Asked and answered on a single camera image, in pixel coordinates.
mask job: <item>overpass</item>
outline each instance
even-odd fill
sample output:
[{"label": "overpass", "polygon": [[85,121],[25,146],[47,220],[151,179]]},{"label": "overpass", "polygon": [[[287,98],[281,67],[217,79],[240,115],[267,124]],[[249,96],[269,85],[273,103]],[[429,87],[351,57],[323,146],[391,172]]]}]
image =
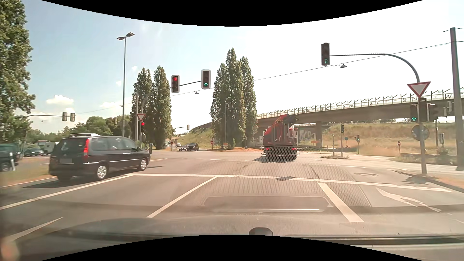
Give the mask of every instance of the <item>overpass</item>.
[{"label": "overpass", "polygon": [[[464,94],[463,89],[461,88],[461,96]],[[448,101],[453,101],[454,95],[452,89],[426,91],[422,98],[427,98],[428,102],[435,103],[440,108],[446,107]],[[263,131],[271,126],[280,115],[298,114],[298,123],[316,124],[316,138],[322,140],[324,123],[409,118],[410,106],[417,103],[417,100],[415,94],[409,93],[260,113],[257,115],[258,132],[255,138],[262,136]]]}]

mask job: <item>lane marking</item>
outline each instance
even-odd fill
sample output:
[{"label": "lane marking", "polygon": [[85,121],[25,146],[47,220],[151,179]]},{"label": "lane marking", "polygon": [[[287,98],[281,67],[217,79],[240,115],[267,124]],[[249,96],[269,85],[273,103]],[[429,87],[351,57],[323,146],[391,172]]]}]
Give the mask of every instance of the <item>lane marking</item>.
[{"label": "lane marking", "polygon": [[358,167],[358,166],[345,166],[345,165],[336,165],[337,167],[352,167],[352,168],[366,168],[366,167]]},{"label": "lane marking", "polygon": [[88,184],[88,185],[85,185],[85,186],[76,187],[76,188],[72,188],[72,189],[67,189],[67,190],[63,190],[63,191],[60,191],[60,192],[56,192],[56,193],[52,193],[52,194],[48,194],[48,195],[44,195],[44,196],[35,197],[33,199],[28,199],[28,200],[16,202],[16,203],[13,203],[13,204],[9,204],[9,205],[6,205],[6,206],[2,206],[2,207],[0,207],[0,210],[9,209],[9,208],[16,207],[16,206],[26,204],[26,203],[29,203],[29,202],[33,202],[33,201],[36,201],[36,200],[39,200],[39,199],[44,199],[44,198],[48,198],[48,197],[51,197],[51,196],[57,196],[57,195],[68,193],[68,192],[75,191],[75,190],[78,190],[78,189],[84,189],[84,188],[88,188],[88,187],[91,187],[91,186],[95,186],[95,185],[99,185],[99,184],[102,184],[102,183],[107,183],[107,182],[111,182],[111,181],[114,181],[114,180],[127,178],[127,177],[130,177],[130,176],[123,175],[121,177],[117,177],[117,178],[113,178],[113,179],[107,179],[107,180],[103,180],[103,181],[100,181],[100,182]]},{"label": "lane marking", "polygon": [[341,198],[335,194],[335,192],[326,184],[318,182],[319,187],[324,191],[324,193],[329,197],[329,199],[334,203],[338,210],[350,221],[350,223],[364,222],[350,207],[343,202]]},{"label": "lane marking", "polygon": [[51,223],[53,223],[53,222],[55,222],[55,221],[57,221],[57,220],[60,220],[60,219],[62,219],[62,218],[63,218],[63,217],[60,217],[60,218],[57,218],[57,219],[55,219],[55,220],[49,221],[49,222],[47,222],[47,223],[43,223],[42,225],[38,225],[38,226],[36,226],[36,227],[33,227],[33,228],[30,228],[30,229],[21,231],[21,232],[19,232],[19,233],[14,234],[14,235],[9,235],[9,236],[5,237],[5,240],[7,240],[7,241],[15,241],[16,239],[18,239],[18,238],[20,238],[20,237],[22,237],[22,236],[25,236],[25,235],[27,235],[27,234],[30,234],[30,233],[32,233],[32,232],[34,232],[34,231],[36,231],[36,230],[38,230],[38,229],[41,229],[41,228],[43,228],[44,226],[49,225],[49,224],[51,224]]},{"label": "lane marking", "polygon": [[154,217],[154,216],[156,216],[157,214],[161,213],[163,210],[169,208],[169,207],[172,206],[174,203],[178,202],[178,201],[181,200],[182,198],[186,197],[188,194],[194,192],[195,190],[199,189],[201,186],[207,184],[208,182],[214,180],[215,178],[217,178],[217,177],[212,177],[212,178],[208,179],[207,181],[203,182],[202,184],[200,184],[200,185],[194,187],[193,189],[187,191],[186,193],[180,195],[178,198],[176,198],[176,199],[174,199],[173,201],[169,202],[168,204],[162,206],[162,207],[159,208],[157,211],[155,211],[155,212],[149,214],[147,217]]},{"label": "lane marking", "polygon": [[[171,177],[237,177],[237,178],[261,178],[261,179],[276,179],[281,176],[248,176],[248,175],[213,175],[213,174],[151,174],[151,173],[132,173],[126,174],[128,176],[171,176]],[[330,180],[330,179],[314,179],[314,178],[298,178],[294,177],[290,180],[298,181],[310,181],[310,182],[322,182],[322,183],[340,183],[340,184],[354,184],[354,185],[367,185],[377,187],[390,187],[399,189],[415,189],[415,190],[427,190],[427,191],[441,191],[441,192],[452,192],[451,190],[442,188],[429,188],[429,187],[414,187],[409,185],[396,185],[388,183],[374,183],[374,182],[360,182],[360,181],[347,181],[347,180]]]},{"label": "lane marking", "polygon": [[22,185],[22,184],[31,183],[31,182],[36,182],[36,181],[51,179],[51,178],[56,178],[56,177],[48,177],[48,178],[43,178],[43,179],[38,179],[38,180],[33,180],[33,181],[28,181],[28,182],[16,183],[16,184],[13,184],[13,185],[3,186],[3,187],[0,187],[0,188],[12,187],[12,186],[17,186],[17,185]]}]

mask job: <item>road sign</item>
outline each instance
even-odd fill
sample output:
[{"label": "road sign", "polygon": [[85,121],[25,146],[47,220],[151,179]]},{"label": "road sign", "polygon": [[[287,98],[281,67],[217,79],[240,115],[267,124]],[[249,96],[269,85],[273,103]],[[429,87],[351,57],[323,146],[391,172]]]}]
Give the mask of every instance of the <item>road sign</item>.
[{"label": "road sign", "polygon": [[[430,132],[429,132],[429,129],[426,128],[425,126],[424,127],[424,140],[428,139],[429,136],[430,136]],[[412,137],[415,139],[415,140],[419,140],[419,125],[416,125],[412,128],[411,130],[411,133],[412,133]]]},{"label": "road sign", "polygon": [[139,118],[140,121],[142,121],[146,116],[146,113],[137,113],[137,117]]},{"label": "road sign", "polygon": [[430,82],[408,84],[409,88],[417,95],[418,98],[424,94],[425,90],[429,86]]}]

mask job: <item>curb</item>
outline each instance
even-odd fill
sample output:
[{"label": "curb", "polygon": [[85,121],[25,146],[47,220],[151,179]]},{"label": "curb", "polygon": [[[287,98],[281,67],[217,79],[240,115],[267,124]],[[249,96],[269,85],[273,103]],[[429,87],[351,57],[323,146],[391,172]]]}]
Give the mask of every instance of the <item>curb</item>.
[{"label": "curb", "polygon": [[417,174],[412,174],[412,173],[407,173],[407,172],[403,172],[401,170],[394,170],[395,172],[398,172],[400,174],[405,174],[405,175],[408,175],[408,176],[411,176],[411,177],[418,177],[418,178],[421,178],[423,180],[426,180],[427,182],[430,182],[430,183],[433,183],[435,185],[438,185],[438,186],[442,186],[442,187],[445,187],[445,188],[448,188],[448,189],[452,189],[454,191],[457,191],[457,192],[461,192],[461,193],[464,193],[464,189],[463,188],[460,188],[460,187],[456,187],[454,185],[451,185],[451,184],[447,184],[447,183],[444,183],[444,182],[441,182],[441,181],[438,181],[438,180],[434,180],[434,179],[431,179],[427,176],[422,176],[422,175],[417,175]]}]

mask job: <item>traffic light pole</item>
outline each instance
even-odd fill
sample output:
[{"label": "traffic light pole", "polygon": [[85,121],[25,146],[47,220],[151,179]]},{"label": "traffic light pole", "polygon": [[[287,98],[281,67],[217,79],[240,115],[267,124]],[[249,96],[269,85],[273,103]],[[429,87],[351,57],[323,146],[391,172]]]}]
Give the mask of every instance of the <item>traffic light pole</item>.
[{"label": "traffic light pole", "polygon": [[456,149],[458,166],[456,170],[464,170],[464,134],[463,108],[461,102],[461,87],[459,85],[458,47],[456,46],[456,28],[450,28],[451,35],[451,65],[453,70],[454,122],[456,124]]},{"label": "traffic light pole", "polygon": [[[455,50],[455,58],[456,58],[456,71],[458,70],[458,57],[457,57],[457,51],[456,51],[456,32],[454,31],[454,28],[451,28],[451,55],[453,56],[453,33],[454,32],[454,50]],[[404,58],[400,57],[400,56],[397,56],[397,55],[394,55],[394,54],[389,54],[389,53],[363,53],[363,54],[340,54],[340,55],[330,55],[330,56],[361,56],[361,55],[387,55],[387,56],[391,56],[391,57],[395,57],[395,58],[398,58],[400,60],[402,60],[403,62],[407,63],[409,65],[409,67],[412,69],[412,71],[414,72],[414,75],[416,76],[416,80],[418,83],[420,83],[420,80],[419,80],[419,74],[417,73],[416,69],[414,68],[414,66],[406,61]],[[455,96],[454,96],[454,100],[456,101],[456,88],[455,88]],[[459,96],[459,108],[458,110],[460,109],[459,111],[459,114],[461,115],[462,114],[462,108],[461,108],[461,98],[460,98],[460,92],[459,92],[459,87],[458,87],[458,96]],[[420,120],[420,114],[419,114],[419,104],[418,104],[418,108],[417,108],[418,112],[417,112],[417,115],[419,117],[419,139],[420,139],[420,162],[421,162],[421,170],[422,170],[422,174],[427,174],[427,165],[425,163],[425,140],[424,140],[424,125],[422,124],[422,120]],[[462,125],[462,116],[461,116],[461,124],[460,124],[460,137],[462,137],[462,148],[463,148],[463,153],[464,153],[464,136],[462,134],[462,131],[463,131],[463,125]]]}]

